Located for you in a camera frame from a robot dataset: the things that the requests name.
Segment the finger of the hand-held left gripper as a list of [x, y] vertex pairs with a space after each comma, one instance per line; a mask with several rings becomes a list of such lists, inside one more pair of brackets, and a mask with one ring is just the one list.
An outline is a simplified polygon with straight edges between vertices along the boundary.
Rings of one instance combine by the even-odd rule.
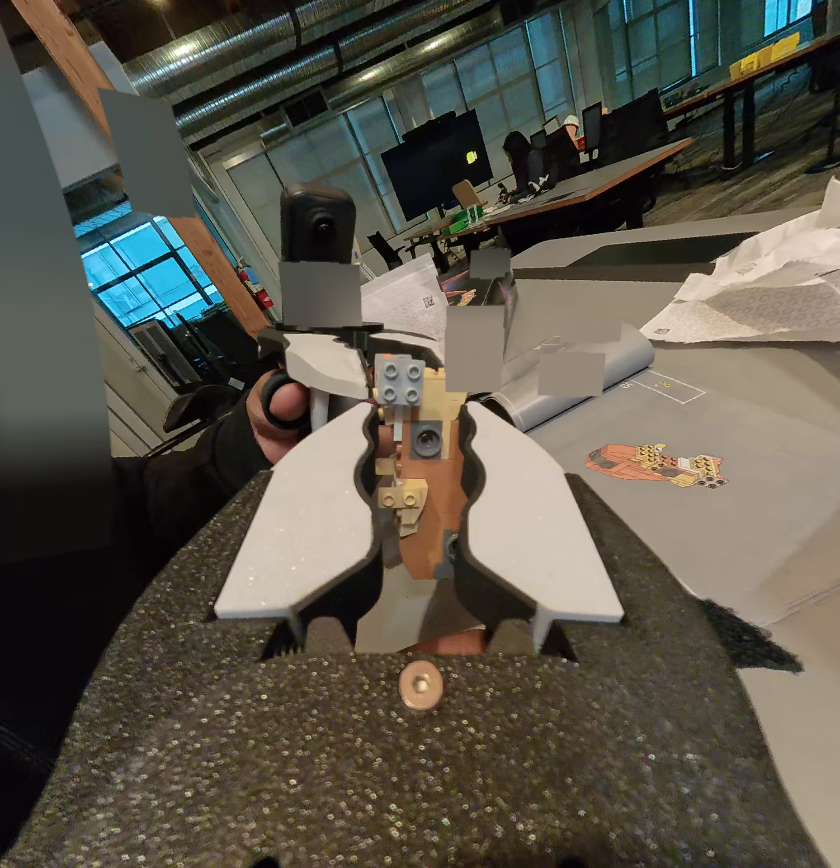
[[288, 376], [307, 388], [357, 400], [370, 398], [368, 371], [359, 350], [333, 335], [286, 335]]

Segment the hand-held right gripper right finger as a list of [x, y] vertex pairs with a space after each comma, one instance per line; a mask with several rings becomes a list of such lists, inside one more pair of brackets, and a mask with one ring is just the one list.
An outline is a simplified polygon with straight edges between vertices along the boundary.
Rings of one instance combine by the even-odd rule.
[[625, 612], [562, 467], [480, 403], [458, 420], [458, 601], [491, 641], [509, 622], [540, 653], [557, 623], [617, 625]]

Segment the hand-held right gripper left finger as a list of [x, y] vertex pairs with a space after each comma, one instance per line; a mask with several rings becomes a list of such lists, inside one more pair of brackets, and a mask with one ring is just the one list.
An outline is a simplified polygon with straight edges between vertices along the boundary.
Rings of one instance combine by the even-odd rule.
[[299, 641], [335, 617], [351, 640], [382, 590], [371, 492], [378, 411], [358, 404], [278, 464], [214, 604], [219, 620], [282, 619]]

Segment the brown tan brick model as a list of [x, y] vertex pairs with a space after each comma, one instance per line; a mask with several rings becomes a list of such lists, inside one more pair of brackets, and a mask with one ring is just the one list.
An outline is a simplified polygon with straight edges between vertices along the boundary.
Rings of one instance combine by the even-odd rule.
[[373, 363], [379, 416], [394, 452], [378, 458], [378, 506], [394, 516], [399, 552], [415, 580], [453, 580], [462, 489], [459, 415], [465, 392], [448, 392], [443, 368], [408, 354], [378, 353]]

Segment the person's left hand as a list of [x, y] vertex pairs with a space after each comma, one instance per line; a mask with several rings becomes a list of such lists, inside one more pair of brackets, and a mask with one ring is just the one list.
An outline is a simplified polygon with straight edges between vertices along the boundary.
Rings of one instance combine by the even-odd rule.
[[302, 439], [309, 422], [310, 394], [282, 368], [265, 373], [247, 394], [246, 415], [266, 460], [278, 463]]

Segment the black office chair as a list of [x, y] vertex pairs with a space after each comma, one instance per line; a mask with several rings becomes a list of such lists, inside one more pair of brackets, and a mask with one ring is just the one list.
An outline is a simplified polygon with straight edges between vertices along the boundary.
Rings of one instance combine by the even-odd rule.
[[381, 257], [384, 265], [389, 271], [394, 271], [404, 265], [401, 253], [406, 248], [403, 245], [399, 247], [393, 247], [386, 239], [384, 239], [382, 233], [380, 232], [376, 232], [367, 236], [367, 239], [371, 244], [371, 247]]

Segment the large black monitor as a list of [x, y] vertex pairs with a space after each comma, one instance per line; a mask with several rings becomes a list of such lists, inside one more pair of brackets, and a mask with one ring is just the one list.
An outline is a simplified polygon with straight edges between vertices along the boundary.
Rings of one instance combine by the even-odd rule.
[[494, 177], [477, 112], [448, 112], [405, 133], [382, 162], [406, 221], [456, 200], [453, 187]]

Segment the black product box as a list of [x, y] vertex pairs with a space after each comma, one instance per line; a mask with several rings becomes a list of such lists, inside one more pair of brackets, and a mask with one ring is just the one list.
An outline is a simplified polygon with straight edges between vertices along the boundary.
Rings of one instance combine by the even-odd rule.
[[512, 273], [493, 278], [474, 278], [467, 271], [446, 280], [441, 288], [451, 307], [501, 308], [506, 328], [514, 317], [519, 298]]

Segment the grey instruction booklet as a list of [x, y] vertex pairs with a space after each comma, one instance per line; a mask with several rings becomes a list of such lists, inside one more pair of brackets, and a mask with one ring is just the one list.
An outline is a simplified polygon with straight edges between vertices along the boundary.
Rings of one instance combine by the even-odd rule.
[[482, 405], [579, 474], [698, 597], [768, 627], [838, 582], [840, 436], [652, 368], [636, 329], [554, 340]]

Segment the long wooden table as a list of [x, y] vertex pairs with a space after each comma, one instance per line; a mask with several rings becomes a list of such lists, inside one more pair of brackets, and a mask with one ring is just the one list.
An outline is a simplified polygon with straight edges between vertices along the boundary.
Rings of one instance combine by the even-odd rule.
[[666, 146], [655, 148], [635, 157], [620, 160], [615, 164], [596, 168], [583, 175], [566, 179], [553, 189], [531, 199], [493, 209], [484, 210], [490, 228], [484, 232], [448, 235], [447, 226], [456, 213], [440, 221], [425, 223], [410, 230], [405, 236], [405, 250], [416, 258], [416, 249], [427, 246], [439, 270], [447, 266], [444, 250], [439, 246], [464, 245], [467, 239], [495, 233], [508, 242], [516, 231], [528, 232], [537, 240], [549, 229], [565, 226], [567, 237], [574, 226], [595, 212], [607, 212], [616, 202], [623, 202], [628, 217], [625, 220], [632, 228], [642, 227], [643, 199], [654, 190], [654, 178], [665, 165], [693, 143], [688, 137]]
[[667, 108], [664, 110], [665, 119], [670, 122], [692, 115], [699, 109], [720, 104], [722, 168], [731, 172], [749, 168], [756, 161], [769, 155], [769, 153], [758, 155], [755, 149], [756, 93], [759, 84], [769, 76], [788, 73], [806, 64], [829, 60], [840, 60], [840, 34], [811, 42], [760, 71], [735, 81], [729, 80]]

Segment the yellow box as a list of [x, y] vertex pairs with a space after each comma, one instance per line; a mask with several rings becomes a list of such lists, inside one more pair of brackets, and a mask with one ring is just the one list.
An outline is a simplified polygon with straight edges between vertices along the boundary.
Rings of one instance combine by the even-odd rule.
[[796, 31], [790, 36], [779, 39], [773, 44], [741, 58], [730, 65], [730, 80], [735, 81], [745, 75], [760, 71], [776, 61], [783, 60], [797, 50], [799, 42], [800, 34]]

